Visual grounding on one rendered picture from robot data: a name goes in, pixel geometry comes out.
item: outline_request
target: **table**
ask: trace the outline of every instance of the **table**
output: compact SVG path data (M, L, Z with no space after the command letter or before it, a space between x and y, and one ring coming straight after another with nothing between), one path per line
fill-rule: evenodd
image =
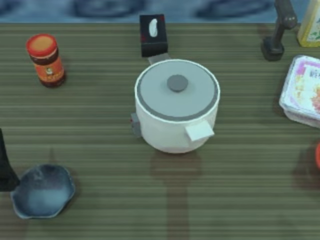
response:
M50 220L20 220L0 194L0 240L318 240L320 185L310 170L319 131L278 105L294 56L267 62L273 25L168 24L173 58L210 69L221 86L216 136L184 156L159 153L130 126L134 84L148 66L137 24L0 24L0 127L18 174L70 169L77 195ZM68 80L47 89L25 50L56 36Z

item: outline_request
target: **gray knob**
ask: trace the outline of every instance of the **gray knob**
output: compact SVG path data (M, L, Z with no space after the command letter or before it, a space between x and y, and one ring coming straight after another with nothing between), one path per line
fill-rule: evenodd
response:
M173 75L166 81L168 88L176 93L182 92L188 86L188 79L182 75Z

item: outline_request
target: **red lid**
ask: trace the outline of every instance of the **red lid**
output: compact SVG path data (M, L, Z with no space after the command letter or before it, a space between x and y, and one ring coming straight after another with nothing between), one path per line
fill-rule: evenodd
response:
M315 149L315 163L318 169L320 170L320 143L318 143Z
M34 57L45 57L52 54L57 48L55 37L41 33L34 35L26 42L28 53Z

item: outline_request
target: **yellow bottle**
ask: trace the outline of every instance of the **yellow bottle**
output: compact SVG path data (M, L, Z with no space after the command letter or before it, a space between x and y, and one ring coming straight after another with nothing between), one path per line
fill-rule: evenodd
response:
M302 47L320 47L320 0L310 0L297 38Z

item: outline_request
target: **orange label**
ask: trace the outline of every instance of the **orange label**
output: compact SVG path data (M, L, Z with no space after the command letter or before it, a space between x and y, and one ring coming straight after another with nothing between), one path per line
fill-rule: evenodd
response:
M62 66L61 59L58 57L53 63L49 65L37 65L34 64L38 77L47 83L56 82L65 73L64 67Z

